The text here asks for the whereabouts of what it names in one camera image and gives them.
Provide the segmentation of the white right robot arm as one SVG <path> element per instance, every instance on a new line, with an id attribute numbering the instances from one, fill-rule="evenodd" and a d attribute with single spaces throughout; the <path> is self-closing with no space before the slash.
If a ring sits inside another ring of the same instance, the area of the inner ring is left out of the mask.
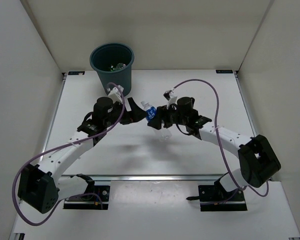
<path id="1" fill-rule="evenodd" d="M 219 126 L 194 109 L 194 98 L 182 97 L 170 105 L 159 106 L 148 126 L 156 130 L 184 126 L 187 136 L 215 144 L 221 152 L 238 158 L 239 168 L 228 170 L 215 182 L 214 193 L 220 200 L 228 199 L 234 190 L 261 187 L 281 169 L 268 139 L 263 135 L 249 137 Z"/>

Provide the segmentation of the clear bottle green label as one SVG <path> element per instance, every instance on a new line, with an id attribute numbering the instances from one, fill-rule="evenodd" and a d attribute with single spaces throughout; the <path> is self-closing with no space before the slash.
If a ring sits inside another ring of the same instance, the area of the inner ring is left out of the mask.
<path id="1" fill-rule="evenodd" d="M 125 63 L 118 63 L 115 67 L 116 71 L 123 70 L 127 65 Z"/>

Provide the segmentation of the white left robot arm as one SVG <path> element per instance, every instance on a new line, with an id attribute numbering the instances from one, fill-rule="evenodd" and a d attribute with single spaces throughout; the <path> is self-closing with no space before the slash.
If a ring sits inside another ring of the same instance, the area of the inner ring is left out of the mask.
<path id="1" fill-rule="evenodd" d="M 127 99 L 130 110 L 119 101 L 100 97 L 72 137 L 68 146 L 48 154 L 33 165 L 28 163 L 20 173 L 17 196 L 42 214 L 49 212 L 59 201 L 79 195 L 90 200 L 95 194 L 93 179 L 82 173 L 61 179 L 64 172 L 85 152 L 92 149 L 106 131 L 116 124 L 128 125 L 146 118 L 147 113 L 133 98 Z"/>

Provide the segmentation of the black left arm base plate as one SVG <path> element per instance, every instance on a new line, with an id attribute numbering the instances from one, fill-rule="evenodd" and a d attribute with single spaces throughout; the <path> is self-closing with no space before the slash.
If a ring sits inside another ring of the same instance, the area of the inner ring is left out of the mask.
<path id="1" fill-rule="evenodd" d="M 63 203 L 65 210 L 108 210 L 110 185 L 94 185 L 94 195 L 70 197 Z"/>

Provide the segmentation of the clear bottle blue label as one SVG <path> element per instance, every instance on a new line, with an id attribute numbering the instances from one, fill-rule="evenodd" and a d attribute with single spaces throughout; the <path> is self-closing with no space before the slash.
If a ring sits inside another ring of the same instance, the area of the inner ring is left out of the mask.
<path id="1" fill-rule="evenodd" d="M 150 123 L 150 127 L 153 129 L 156 137 L 160 141 L 165 141 L 171 138 L 171 132 L 163 127 L 163 124 L 159 121 L 157 109 L 147 101 L 141 101 L 143 110 L 146 112 L 146 120 Z"/>

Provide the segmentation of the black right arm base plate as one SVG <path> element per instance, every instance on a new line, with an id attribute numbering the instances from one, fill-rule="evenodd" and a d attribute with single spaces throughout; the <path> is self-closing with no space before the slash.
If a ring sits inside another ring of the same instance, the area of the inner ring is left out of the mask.
<path id="1" fill-rule="evenodd" d="M 187 201 L 199 201 L 201 212 L 244 212 L 248 210 L 243 190 L 235 187 L 226 191 L 220 183 L 198 185 L 198 195 L 188 196 Z"/>

